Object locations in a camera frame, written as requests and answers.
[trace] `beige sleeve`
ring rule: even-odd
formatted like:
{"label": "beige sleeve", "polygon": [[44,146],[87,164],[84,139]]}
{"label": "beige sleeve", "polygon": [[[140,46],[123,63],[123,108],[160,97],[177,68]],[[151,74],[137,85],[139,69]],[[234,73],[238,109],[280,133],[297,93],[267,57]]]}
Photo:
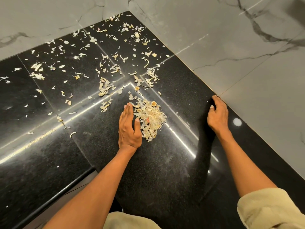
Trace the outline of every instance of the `beige sleeve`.
{"label": "beige sleeve", "polygon": [[248,229],[305,229],[305,215],[280,188],[262,189],[241,197],[237,212]]}
{"label": "beige sleeve", "polygon": [[154,221],[123,212],[108,214],[103,229],[161,229]]}

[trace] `person's left hand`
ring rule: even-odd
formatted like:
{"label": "person's left hand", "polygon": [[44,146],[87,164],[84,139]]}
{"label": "person's left hand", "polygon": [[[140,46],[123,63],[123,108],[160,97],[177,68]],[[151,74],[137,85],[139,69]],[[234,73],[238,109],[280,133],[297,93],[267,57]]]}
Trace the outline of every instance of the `person's left hand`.
{"label": "person's left hand", "polygon": [[135,130],[132,128],[133,109],[128,103],[124,106],[119,120],[119,147],[132,150],[133,153],[142,144],[141,124],[139,118],[135,119]]}

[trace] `person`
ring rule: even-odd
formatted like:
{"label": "person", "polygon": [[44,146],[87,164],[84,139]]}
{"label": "person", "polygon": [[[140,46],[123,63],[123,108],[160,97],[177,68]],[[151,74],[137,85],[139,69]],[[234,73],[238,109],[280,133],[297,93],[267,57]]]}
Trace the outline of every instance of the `person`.
{"label": "person", "polygon": [[[246,228],[290,229],[305,228],[305,215],[295,206],[288,194],[277,186],[251,161],[234,140],[228,128],[227,105],[212,96],[207,122],[219,138],[240,195],[237,211]],[[122,212],[108,213],[122,174],[142,144],[140,121],[135,119],[132,128],[133,109],[124,106],[119,120],[119,150],[86,188],[78,193],[52,219],[44,229],[58,228],[145,228],[160,229],[150,219]]]}

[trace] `person's right hand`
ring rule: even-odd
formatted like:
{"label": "person's right hand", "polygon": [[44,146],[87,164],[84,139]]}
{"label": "person's right hand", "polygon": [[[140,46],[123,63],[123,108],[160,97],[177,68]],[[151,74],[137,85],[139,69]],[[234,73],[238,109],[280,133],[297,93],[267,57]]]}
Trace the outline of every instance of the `person's right hand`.
{"label": "person's right hand", "polygon": [[228,109],[227,105],[218,97],[212,96],[216,109],[212,105],[208,113],[208,125],[219,136],[223,132],[229,131],[228,128]]}
{"label": "person's right hand", "polygon": [[132,105],[128,103],[124,106],[119,120],[119,147],[135,153],[142,144],[142,133],[139,118],[135,119],[135,130],[133,130],[133,116]]}

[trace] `granite countertop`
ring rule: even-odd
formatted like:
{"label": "granite countertop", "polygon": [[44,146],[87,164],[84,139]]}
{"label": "granite countertop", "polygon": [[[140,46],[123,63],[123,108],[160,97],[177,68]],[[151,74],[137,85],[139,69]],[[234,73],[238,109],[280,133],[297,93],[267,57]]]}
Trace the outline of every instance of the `granite countertop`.
{"label": "granite countertop", "polygon": [[[124,23],[133,28],[127,26],[128,31],[122,32]],[[143,45],[144,40],[135,42],[132,38],[136,27],[143,29],[140,39],[150,40],[147,45]],[[97,39],[96,44],[90,42],[91,37]],[[157,57],[142,54],[150,51]],[[86,55],[74,59],[79,53]],[[119,55],[116,60],[113,54]],[[125,62],[120,55],[128,57]],[[31,66],[36,62],[46,63],[39,72],[45,80],[29,77],[33,72]],[[56,69],[51,71],[48,66],[53,63]],[[120,65],[122,74],[110,73],[114,64]],[[5,228],[16,224],[16,215],[19,221],[23,220],[91,166],[99,172],[115,156],[118,119],[124,104],[130,101],[128,92],[156,101],[167,115],[167,122],[153,141],[143,139],[126,168],[116,193],[124,212],[150,218],[161,228],[228,225],[244,228],[236,212],[238,193],[225,154],[206,121],[214,92],[130,12],[120,15],[118,21],[114,18],[86,27],[75,37],[69,34],[34,48],[34,52],[25,51],[2,61],[2,65],[3,75],[16,76],[16,80],[11,79],[9,84],[0,82],[4,87],[1,94],[5,104],[1,114],[6,129],[2,131],[1,143],[18,141],[23,134],[24,138],[22,143],[1,150],[0,159],[31,143],[31,147],[1,164],[1,182],[5,186],[0,195],[4,203],[1,207],[5,210],[1,223]],[[22,69],[12,73],[16,67]],[[160,81],[153,88],[141,87],[143,96],[140,96],[134,91],[134,76],[128,73],[136,71],[140,77],[149,67],[155,68]],[[82,73],[77,80],[75,73]],[[109,92],[114,94],[107,112],[100,112],[99,108],[109,98],[98,96],[99,76],[116,86]],[[122,94],[118,95],[116,91],[123,85]],[[65,104],[67,99],[71,100],[71,106]],[[71,128],[58,127],[61,122],[57,122],[57,116]],[[304,180],[230,108],[229,127],[250,158],[305,212]],[[34,134],[26,134],[33,128]],[[38,136],[39,142],[31,142]]]}

